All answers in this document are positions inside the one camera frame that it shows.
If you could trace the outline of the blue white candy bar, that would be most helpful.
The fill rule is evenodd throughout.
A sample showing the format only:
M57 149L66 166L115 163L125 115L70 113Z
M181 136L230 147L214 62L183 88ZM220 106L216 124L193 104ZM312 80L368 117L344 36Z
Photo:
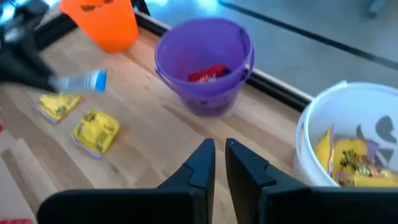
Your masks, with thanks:
M79 75L52 76L49 78L49 84L60 93L78 94L87 91L104 93L107 77L107 70L91 70Z

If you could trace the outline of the red candy pack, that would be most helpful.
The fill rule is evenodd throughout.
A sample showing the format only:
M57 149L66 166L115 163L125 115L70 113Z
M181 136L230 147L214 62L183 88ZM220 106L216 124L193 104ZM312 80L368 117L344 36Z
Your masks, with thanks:
M188 81L198 83L212 83L217 81L217 79L219 78L229 75L230 73L231 70L225 64L217 64L202 71L189 74Z
M6 219L0 220L0 224L34 224L30 219Z

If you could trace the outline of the white plastic bucket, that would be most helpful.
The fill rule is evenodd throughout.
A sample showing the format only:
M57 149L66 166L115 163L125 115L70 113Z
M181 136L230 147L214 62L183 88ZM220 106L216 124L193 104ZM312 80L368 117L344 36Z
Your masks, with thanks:
M297 123L294 159L295 177L308 185L344 187L325 172L315 155L318 141L330 126L334 127L333 143L360 138L379 144L373 161L357 169L398 173L398 89L343 81L311 101Z

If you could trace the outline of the purple plastic bucket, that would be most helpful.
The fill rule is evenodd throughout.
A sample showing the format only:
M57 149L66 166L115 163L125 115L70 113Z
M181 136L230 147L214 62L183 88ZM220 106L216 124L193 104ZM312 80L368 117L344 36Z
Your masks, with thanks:
M199 116L229 111L254 68L254 46L247 30L222 18L194 19L167 31L155 48L155 72ZM189 75L224 65L229 73L210 82Z

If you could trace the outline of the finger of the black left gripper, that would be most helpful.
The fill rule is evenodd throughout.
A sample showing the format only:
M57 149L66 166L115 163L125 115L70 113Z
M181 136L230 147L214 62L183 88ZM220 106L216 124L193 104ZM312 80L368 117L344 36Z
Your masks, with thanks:
M18 73L0 71L0 83L13 83L52 93L57 92L57 90L49 84L48 78L30 75L29 73L27 75L21 75Z
M56 73L37 55L33 58L18 56L12 52L0 53L0 70L2 72L12 72L21 75L37 75L40 77L51 78Z

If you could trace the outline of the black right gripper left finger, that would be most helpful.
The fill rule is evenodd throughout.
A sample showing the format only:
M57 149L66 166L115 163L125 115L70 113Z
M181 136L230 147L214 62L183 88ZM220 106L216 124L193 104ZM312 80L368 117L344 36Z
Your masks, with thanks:
M205 139L153 189L66 190L39 207L39 224L211 224L215 144Z

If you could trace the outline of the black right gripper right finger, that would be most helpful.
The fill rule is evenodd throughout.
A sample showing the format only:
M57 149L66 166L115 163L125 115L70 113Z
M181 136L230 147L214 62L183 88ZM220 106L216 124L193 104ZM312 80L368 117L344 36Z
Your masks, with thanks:
M398 190L312 187L239 141L226 140L238 224L398 224Z

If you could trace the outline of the yellow candy pack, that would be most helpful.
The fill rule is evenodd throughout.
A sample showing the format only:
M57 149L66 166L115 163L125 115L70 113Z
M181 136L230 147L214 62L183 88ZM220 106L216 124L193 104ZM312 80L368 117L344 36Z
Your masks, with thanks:
M325 172L331 176L332 168L333 168L333 154L334 154L334 127L330 126L325 135L320 138L316 147L315 147L315 155L323 167Z
M114 117L99 110L89 110L72 131L72 140L93 157L107 152L121 128Z
M342 172L353 173L359 164L372 162L379 144L368 139L343 138L333 145L331 176L338 181Z
M362 167L354 172L341 171L337 181L345 187L392 187L398 188L398 173Z
M51 124L57 124L78 106L81 99L81 95L41 95L34 108Z

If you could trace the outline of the orange plastic bucket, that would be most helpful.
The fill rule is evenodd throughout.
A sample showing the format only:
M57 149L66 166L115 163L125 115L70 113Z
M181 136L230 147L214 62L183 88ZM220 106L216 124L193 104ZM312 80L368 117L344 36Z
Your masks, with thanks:
M61 0L60 10L104 52L123 52L139 38L130 0Z

